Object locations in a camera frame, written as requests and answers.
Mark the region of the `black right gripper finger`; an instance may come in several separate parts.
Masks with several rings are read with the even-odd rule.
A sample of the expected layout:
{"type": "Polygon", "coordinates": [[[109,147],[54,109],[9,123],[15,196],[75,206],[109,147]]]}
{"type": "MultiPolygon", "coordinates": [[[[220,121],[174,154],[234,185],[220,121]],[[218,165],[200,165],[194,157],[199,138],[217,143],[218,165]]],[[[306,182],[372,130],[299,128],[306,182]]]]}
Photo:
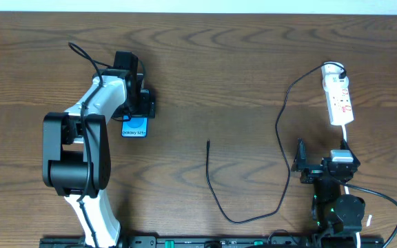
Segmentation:
{"type": "Polygon", "coordinates": [[[348,143],[347,143],[347,141],[345,139],[343,139],[340,142],[340,149],[341,150],[347,150],[351,155],[353,155],[353,152],[351,151],[351,149],[350,149],[350,147],[349,147],[349,145],[348,145],[348,143]]]}
{"type": "Polygon", "coordinates": [[[297,150],[294,158],[294,162],[292,163],[291,171],[292,172],[302,172],[307,169],[309,164],[307,163],[307,156],[305,152],[305,144],[303,139],[299,138],[297,142],[297,150]]]}

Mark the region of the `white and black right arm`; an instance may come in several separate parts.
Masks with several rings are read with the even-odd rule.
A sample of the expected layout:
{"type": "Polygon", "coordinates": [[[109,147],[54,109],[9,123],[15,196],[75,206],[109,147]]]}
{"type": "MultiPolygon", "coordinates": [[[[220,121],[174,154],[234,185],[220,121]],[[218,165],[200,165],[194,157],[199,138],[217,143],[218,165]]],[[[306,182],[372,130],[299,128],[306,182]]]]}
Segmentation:
{"type": "Polygon", "coordinates": [[[339,149],[333,149],[329,157],[322,158],[319,164],[310,164],[305,144],[298,139],[291,170],[301,173],[302,184],[314,186],[312,217],[325,236],[353,236],[362,230],[365,201],[341,191],[342,184],[353,178],[359,166],[360,161],[346,141],[341,142],[339,149]]]}

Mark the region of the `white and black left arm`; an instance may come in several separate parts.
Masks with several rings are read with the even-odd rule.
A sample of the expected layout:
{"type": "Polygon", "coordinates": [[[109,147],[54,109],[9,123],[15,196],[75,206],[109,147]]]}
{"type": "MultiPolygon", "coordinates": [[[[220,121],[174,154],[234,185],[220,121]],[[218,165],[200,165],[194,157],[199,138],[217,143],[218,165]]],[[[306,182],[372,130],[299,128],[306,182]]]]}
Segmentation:
{"type": "Polygon", "coordinates": [[[142,65],[131,52],[118,51],[114,63],[94,63],[92,86],[63,112],[43,119],[42,177],[72,206],[84,237],[51,240],[51,247],[126,247],[106,187],[112,162],[107,125],[121,124],[126,138],[145,138],[155,117],[155,99],[143,87],[142,65]]]}

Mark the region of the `blue Samsung Galaxy smartphone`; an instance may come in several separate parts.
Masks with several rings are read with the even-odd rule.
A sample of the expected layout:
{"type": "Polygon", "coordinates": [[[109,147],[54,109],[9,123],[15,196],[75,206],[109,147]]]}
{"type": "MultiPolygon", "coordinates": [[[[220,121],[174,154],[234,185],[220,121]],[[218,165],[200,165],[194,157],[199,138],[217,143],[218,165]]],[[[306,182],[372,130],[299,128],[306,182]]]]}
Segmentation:
{"type": "Polygon", "coordinates": [[[121,135],[125,138],[145,138],[147,136],[148,118],[123,117],[121,135]]]}

